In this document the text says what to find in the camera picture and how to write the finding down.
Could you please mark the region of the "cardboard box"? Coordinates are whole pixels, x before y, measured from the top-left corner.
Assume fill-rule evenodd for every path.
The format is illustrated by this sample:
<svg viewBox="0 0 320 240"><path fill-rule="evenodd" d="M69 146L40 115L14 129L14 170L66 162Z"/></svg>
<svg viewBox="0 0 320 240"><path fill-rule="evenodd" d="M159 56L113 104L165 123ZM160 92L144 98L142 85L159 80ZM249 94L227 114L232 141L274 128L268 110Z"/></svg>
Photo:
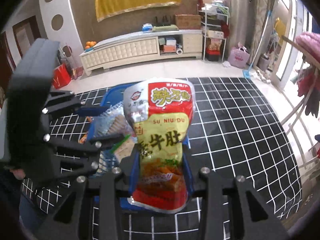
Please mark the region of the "cardboard box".
<svg viewBox="0 0 320 240"><path fill-rule="evenodd" d="M175 25L180 30L199 30L201 29L201 16L188 14L175 15Z"/></svg>

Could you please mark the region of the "pink folded blanket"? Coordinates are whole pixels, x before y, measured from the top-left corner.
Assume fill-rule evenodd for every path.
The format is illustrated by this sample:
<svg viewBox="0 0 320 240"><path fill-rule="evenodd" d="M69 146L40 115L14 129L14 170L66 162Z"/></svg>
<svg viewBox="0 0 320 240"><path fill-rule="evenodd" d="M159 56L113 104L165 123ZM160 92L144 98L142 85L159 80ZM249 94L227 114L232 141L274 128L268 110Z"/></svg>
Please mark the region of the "pink folded blanket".
<svg viewBox="0 0 320 240"><path fill-rule="evenodd" d="M320 34L304 32L295 38L295 42L320 61Z"/></svg>

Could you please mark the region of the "oranges on plate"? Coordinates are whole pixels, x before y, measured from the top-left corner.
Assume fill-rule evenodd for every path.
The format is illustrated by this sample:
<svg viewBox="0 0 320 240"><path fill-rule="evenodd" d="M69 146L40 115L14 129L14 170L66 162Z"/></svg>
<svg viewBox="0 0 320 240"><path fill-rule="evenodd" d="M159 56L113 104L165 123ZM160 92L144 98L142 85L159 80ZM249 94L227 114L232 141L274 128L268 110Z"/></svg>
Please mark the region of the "oranges on plate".
<svg viewBox="0 0 320 240"><path fill-rule="evenodd" d="M85 45L85 51L90 51L97 43L95 41L88 41Z"/></svg>

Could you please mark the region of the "light blue striped snack bag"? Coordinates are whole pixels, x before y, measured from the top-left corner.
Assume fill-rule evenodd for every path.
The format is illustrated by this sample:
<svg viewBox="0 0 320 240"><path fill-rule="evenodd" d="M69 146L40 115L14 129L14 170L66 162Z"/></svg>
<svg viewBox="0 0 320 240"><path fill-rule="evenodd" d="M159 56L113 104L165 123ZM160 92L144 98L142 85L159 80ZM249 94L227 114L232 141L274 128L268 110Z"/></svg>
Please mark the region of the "light blue striped snack bag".
<svg viewBox="0 0 320 240"><path fill-rule="evenodd" d="M123 102L119 102L94 119L93 137L122 134L134 135L134 131L124 115Z"/></svg>

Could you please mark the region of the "white metal shelf rack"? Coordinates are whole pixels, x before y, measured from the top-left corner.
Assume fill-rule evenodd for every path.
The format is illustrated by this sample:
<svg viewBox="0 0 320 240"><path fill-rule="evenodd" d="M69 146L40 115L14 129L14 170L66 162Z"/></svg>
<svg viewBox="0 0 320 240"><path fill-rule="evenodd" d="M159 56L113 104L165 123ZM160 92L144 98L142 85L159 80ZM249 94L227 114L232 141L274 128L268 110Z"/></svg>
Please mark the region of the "white metal shelf rack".
<svg viewBox="0 0 320 240"><path fill-rule="evenodd" d="M197 12L201 18L203 36L202 59L223 61L229 37L229 7L219 2L198 0Z"/></svg>

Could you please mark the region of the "pink gift bag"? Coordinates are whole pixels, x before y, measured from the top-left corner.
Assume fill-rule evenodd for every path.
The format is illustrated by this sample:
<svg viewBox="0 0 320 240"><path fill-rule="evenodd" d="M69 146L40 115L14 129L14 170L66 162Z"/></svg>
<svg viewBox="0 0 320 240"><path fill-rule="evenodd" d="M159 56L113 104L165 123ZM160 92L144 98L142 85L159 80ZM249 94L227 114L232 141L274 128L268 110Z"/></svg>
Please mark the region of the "pink gift bag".
<svg viewBox="0 0 320 240"><path fill-rule="evenodd" d="M248 53L247 49L244 46L239 45L231 49L228 57L228 62L233 67L244 69L249 60L249 57L250 54Z"/></svg>

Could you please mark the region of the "blue tissue box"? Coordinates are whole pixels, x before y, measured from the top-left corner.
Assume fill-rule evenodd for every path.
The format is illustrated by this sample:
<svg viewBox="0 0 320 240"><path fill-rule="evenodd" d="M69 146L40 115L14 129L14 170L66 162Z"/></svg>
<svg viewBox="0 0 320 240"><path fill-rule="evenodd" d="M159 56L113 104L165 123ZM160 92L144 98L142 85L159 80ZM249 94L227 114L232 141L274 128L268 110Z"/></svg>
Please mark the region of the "blue tissue box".
<svg viewBox="0 0 320 240"><path fill-rule="evenodd" d="M142 32L152 31L153 25L151 23L143 24L142 26Z"/></svg>

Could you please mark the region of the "blue handled mop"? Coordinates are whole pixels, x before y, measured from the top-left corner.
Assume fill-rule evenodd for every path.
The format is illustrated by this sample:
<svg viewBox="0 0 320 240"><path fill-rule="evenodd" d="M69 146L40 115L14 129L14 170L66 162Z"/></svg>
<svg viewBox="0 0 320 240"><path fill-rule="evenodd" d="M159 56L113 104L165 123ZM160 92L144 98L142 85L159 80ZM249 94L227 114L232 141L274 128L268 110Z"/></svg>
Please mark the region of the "blue handled mop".
<svg viewBox="0 0 320 240"><path fill-rule="evenodd" d="M251 69L254 67L255 59L257 58L257 55L258 55L258 53L259 53L259 50L260 50L262 41L263 41L264 36L265 36L265 32L266 32L266 28L267 28L268 22L269 22L269 20L270 20L271 18L272 18L272 10L268 10L268 11L267 11L267 17L266 17L266 19L265 19L265 23L264 23L264 27L263 27L263 31L262 31L262 33L261 33L261 37L260 37L260 40L259 40L257 49L256 49L256 51L255 51L255 54L254 54L254 56L253 56L252 62L251 62L251 64L249 65L249 68L248 68L248 69L245 69L245 70L242 71L243 76L244 76L244 78L246 78L246 79L250 79L250 78L251 78L251 76L250 76L250 71L251 71Z"/></svg>

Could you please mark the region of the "silver standing air conditioner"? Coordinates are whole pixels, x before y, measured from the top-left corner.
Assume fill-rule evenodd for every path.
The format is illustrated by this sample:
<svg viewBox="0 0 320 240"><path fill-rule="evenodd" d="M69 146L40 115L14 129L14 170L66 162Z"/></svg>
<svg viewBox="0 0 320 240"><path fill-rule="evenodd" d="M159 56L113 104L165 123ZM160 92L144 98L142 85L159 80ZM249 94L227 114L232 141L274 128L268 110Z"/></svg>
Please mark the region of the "silver standing air conditioner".
<svg viewBox="0 0 320 240"><path fill-rule="evenodd" d="M250 1L249 0L230 0L230 36L228 39L229 49L238 43L249 48L249 31L251 28Z"/></svg>

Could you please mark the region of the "green-edged cracker pack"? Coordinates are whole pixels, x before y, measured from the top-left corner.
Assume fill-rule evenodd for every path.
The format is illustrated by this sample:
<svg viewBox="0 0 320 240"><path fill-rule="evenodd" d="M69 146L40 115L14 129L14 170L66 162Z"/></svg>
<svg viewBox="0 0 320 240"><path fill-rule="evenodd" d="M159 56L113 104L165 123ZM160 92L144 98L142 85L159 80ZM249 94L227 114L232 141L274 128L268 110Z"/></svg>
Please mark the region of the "green-edged cracker pack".
<svg viewBox="0 0 320 240"><path fill-rule="evenodd" d="M135 144L136 138L128 134L121 142L111 148L111 154L118 164L121 163L122 159L131 155Z"/></svg>

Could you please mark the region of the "red paper bag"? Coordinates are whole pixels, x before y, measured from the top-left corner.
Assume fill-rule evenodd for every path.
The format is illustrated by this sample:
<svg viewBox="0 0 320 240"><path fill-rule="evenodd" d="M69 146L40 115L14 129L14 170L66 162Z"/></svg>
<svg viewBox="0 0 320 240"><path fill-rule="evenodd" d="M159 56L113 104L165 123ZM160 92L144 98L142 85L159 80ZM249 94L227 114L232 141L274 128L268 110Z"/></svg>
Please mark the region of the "red paper bag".
<svg viewBox="0 0 320 240"><path fill-rule="evenodd" d="M55 89L65 87L71 82L71 76L67 71L66 64L63 63L54 69L54 77L52 85Z"/></svg>

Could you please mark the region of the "brown round wall disc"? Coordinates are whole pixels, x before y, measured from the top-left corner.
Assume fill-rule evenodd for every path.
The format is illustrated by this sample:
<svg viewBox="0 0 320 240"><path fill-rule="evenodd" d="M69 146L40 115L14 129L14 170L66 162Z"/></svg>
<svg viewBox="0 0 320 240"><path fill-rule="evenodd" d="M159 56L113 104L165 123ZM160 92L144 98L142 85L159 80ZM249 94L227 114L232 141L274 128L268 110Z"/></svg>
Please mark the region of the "brown round wall disc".
<svg viewBox="0 0 320 240"><path fill-rule="evenodd" d="M60 14L56 14L51 21L51 26L54 31L58 31L63 26L63 16Z"/></svg>

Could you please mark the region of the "white TV cabinet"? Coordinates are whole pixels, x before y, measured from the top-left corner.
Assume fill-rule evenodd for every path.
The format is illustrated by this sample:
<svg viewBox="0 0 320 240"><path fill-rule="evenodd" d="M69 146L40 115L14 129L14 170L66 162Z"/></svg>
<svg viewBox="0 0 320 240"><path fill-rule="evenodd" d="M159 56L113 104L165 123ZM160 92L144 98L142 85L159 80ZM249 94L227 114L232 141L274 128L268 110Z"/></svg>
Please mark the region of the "white TV cabinet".
<svg viewBox="0 0 320 240"><path fill-rule="evenodd" d="M200 30L135 32L100 41L79 55L86 75L96 69L186 57L201 58Z"/></svg>

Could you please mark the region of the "green folded towel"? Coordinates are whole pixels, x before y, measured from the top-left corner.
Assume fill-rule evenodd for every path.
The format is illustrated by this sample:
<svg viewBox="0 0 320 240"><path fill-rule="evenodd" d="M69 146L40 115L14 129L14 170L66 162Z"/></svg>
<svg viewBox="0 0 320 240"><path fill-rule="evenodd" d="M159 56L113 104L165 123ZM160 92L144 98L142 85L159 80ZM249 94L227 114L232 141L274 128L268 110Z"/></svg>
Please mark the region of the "green folded towel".
<svg viewBox="0 0 320 240"><path fill-rule="evenodd" d="M153 26L153 32L162 32L162 31L178 31L179 28L175 24L170 25L161 25L161 26Z"/></svg>

